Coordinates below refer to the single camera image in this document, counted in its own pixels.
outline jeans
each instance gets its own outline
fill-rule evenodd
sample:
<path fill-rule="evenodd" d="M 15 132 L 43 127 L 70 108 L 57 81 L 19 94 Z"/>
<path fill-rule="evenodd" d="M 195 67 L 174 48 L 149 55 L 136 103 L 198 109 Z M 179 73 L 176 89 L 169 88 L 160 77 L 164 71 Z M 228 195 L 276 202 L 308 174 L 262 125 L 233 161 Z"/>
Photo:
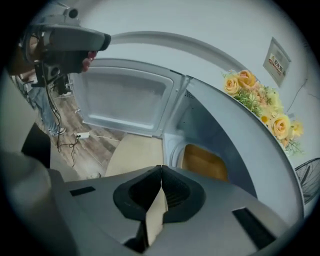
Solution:
<path fill-rule="evenodd" d="M 34 87 L 28 92 L 29 98 L 37 106 L 45 128 L 51 133 L 56 134 L 59 127 L 55 121 L 53 111 L 50 107 L 46 88 Z"/>

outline person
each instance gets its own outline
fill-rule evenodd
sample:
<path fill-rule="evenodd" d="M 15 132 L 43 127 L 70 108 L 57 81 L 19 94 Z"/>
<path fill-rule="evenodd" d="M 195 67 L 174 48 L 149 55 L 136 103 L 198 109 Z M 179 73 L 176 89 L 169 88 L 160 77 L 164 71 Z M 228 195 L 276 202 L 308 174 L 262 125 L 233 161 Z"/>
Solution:
<path fill-rule="evenodd" d="M 62 135 L 66 132 L 64 127 L 59 127 L 55 121 L 53 111 L 50 107 L 46 88 L 33 87 L 36 84 L 36 71 L 33 69 L 18 76 L 23 83 L 23 89 L 26 92 L 32 106 L 36 106 L 39 110 L 41 119 L 45 128 L 52 136 Z"/>
<path fill-rule="evenodd" d="M 32 60 L 41 61 L 42 54 L 44 52 L 43 40 L 38 40 L 35 37 L 31 37 L 29 47 Z M 82 61 L 83 72 L 86 72 L 89 69 L 91 62 L 96 56 L 97 52 L 88 51 L 87 58 Z M 32 87 L 32 84 L 36 84 L 38 82 L 35 66 L 31 63 L 25 62 L 20 44 L 17 46 L 11 61 L 7 65 L 7 71 L 11 76 L 21 76 L 21 74 L 23 74 L 21 80 L 26 87 L 26 93 L 31 101 L 31 104 L 36 105 L 39 109 L 44 126 L 50 132 L 50 134 L 52 136 L 57 136 L 65 133 L 66 129 L 63 127 L 59 128 L 59 125 L 57 125 L 55 121 L 46 88 Z"/>

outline wooden floor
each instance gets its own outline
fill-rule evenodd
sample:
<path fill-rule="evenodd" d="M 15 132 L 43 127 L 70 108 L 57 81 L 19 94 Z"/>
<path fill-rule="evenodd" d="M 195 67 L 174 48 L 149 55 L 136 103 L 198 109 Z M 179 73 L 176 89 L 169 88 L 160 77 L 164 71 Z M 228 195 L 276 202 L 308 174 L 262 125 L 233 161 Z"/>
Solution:
<path fill-rule="evenodd" d="M 77 112 L 78 106 L 73 95 L 59 98 L 56 93 L 53 93 L 52 96 L 62 118 L 62 127 L 66 128 L 65 134 L 59 137 L 59 145 L 61 145 L 59 151 L 63 159 L 70 167 L 74 164 L 73 168 L 82 180 L 104 177 L 109 161 L 125 133 L 83 123 L 81 112 Z M 40 115 L 38 115 L 36 122 L 49 135 Z M 73 144 L 76 140 L 76 134 L 85 132 L 94 136 L 80 139 L 77 142 L 72 153 L 73 162 L 72 148 L 63 144 Z M 57 137 L 50 136 L 50 139 L 54 145 L 57 145 Z"/>

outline green leaves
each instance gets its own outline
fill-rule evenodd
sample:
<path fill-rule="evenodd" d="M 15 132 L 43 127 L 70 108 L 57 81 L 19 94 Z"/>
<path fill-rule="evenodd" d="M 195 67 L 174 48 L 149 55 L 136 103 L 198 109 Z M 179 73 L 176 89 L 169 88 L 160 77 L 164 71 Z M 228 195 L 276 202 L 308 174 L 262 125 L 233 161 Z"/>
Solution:
<path fill-rule="evenodd" d="M 300 147 L 300 142 L 295 141 L 294 139 L 289 140 L 289 143 L 285 148 L 285 152 L 289 156 L 294 156 L 296 154 L 303 154 L 304 153 L 304 151 Z"/>
<path fill-rule="evenodd" d="M 245 105 L 251 112 L 253 112 L 257 117 L 261 115 L 261 107 L 259 102 L 255 99 L 251 92 L 240 90 L 238 95 L 234 98 Z"/>

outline hand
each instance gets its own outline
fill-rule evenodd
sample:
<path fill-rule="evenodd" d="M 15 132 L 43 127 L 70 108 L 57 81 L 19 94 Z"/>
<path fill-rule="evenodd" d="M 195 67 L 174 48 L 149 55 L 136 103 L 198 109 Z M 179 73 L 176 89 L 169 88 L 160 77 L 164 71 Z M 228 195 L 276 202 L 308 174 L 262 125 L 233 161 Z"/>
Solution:
<path fill-rule="evenodd" d="M 89 69 L 91 62 L 95 59 L 96 56 L 97 56 L 96 51 L 89 51 L 88 52 L 88 58 L 85 58 L 82 61 L 82 66 L 83 66 L 82 72 L 86 72 Z"/>

